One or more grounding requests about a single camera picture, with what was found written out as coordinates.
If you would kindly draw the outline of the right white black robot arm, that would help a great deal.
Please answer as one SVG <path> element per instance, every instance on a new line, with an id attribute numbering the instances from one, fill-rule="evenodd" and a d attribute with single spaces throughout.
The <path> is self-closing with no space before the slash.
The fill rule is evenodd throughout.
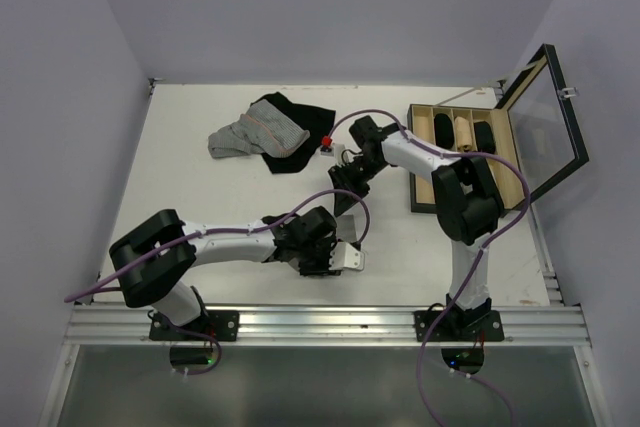
<path id="1" fill-rule="evenodd" d="M 491 311 L 488 254 L 483 243 L 497 230 L 504 204 L 487 161 L 464 157 L 424 143 L 409 130 L 390 124 L 380 127 L 369 116 L 353 123 L 349 132 L 360 151 L 350 160 L 337 159 L 328 171 L 334 214 L 344 214 L 365 197 L 369 181 L 388 166 L 401 167 L 431 184 L 438 224 L 452 245 L 452 281 L 445 316 L 451 336 L 468 339 Z"/>

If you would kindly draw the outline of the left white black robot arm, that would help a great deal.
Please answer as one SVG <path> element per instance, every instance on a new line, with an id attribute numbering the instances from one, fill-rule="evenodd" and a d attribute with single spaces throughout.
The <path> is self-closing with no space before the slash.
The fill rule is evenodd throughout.
<path id="1" fill-rule="evenodd" d="M 266 216 L 245 226 L 217 227 L 143 261 L 118 278 L 129 308 L 152 307 L 185 339 L 201 337 L 208 326 L 202 299 L 182 282 L 192 267 L 232 261 L 280 262 L 302 276 L 334 275 L 337 223 L 323 207 L 287 219 Z"/>

